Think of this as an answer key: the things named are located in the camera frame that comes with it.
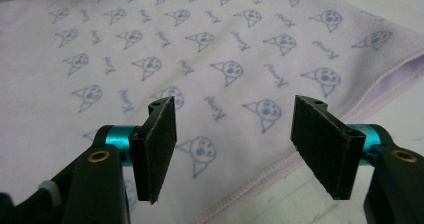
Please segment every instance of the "fabric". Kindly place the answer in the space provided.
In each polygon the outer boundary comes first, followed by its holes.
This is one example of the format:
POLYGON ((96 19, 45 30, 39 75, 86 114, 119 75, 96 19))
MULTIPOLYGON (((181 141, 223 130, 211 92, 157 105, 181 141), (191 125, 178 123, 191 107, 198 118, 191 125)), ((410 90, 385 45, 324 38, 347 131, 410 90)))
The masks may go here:
POLYGON ((175 96, 159 203, 136 202, 124 170, 133 223, 214 220, 241 186, 296 166, 284 165, 295 95, 348 117, 424 54, 422 36, 342 0, 15 0, 0 12, 0 191, 15 203, 98 128, 140 125, 150 102, 175 96))

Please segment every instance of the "black rubber pad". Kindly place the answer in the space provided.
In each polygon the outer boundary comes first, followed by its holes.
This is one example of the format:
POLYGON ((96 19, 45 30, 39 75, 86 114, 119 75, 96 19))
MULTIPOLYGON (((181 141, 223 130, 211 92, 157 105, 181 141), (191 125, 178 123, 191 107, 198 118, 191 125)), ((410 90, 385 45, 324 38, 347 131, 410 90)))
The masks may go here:
POLYGON ((140 201, 157 201, 177 142, 174 98, 163 98, 149 105, 149 118, 131 133, 137 196, 140 201))
POLYGON ((327 112, 322 101, 296 96, 291 140, 335 200, 350 198, 365 135, 327 112))

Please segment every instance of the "brass rivet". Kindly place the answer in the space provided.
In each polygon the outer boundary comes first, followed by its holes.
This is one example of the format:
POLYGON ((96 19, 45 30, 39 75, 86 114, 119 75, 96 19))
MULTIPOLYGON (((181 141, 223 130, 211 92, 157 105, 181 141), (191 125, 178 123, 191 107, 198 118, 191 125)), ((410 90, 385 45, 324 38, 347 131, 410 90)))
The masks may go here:
POLYGON ((415 157, 411 153, 406 151, 401 151, 401 150, 393 150, 392 155, 402 161, 411 162, 411 163, 417 162, 418 160, 417 157, 415 157))
POLYGON ((110 152, 108 151, 97 151, 97 152, 91 153, 88 156, 88 161, 92 163, 102 162, 108 159, 109 156, 110 156, 110 152))

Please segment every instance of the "clamp jaw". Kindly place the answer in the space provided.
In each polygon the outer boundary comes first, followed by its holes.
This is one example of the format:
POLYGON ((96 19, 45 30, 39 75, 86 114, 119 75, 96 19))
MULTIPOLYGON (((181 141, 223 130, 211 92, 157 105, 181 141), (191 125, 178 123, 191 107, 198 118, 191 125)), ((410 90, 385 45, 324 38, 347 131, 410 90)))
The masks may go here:
POLYGON ((0 223, 130 223, 122 166, 133 166, 138 199, 153 204, 176 141, 174 98, 152 102, 143 126, 101 127, 84 153, 21 204, 0 193, 0 223))
POLYGON ((368 223, 424 223, 424 158, 378 125, 345 125, 328 105, 296 96, 291 140, 335 200, 348 200, 359 164, 374 166, 364 202, 368 223))

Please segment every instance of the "white fabric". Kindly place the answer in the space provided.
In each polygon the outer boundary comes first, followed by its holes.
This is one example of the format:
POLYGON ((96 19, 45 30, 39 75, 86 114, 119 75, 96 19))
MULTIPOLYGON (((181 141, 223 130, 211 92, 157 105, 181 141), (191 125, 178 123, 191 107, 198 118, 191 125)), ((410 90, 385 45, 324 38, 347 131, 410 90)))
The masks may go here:
POLYGON ((15 203, 99 127, 142 124, 148 103, 176 96, 158 204, 135 202, 125 169, 133 223, 187 223, 225 204, 294 152, 296 94, 346 116, 424 53, 423 37, 342 0, 16 0, 0 11, 0 191, 15 203))

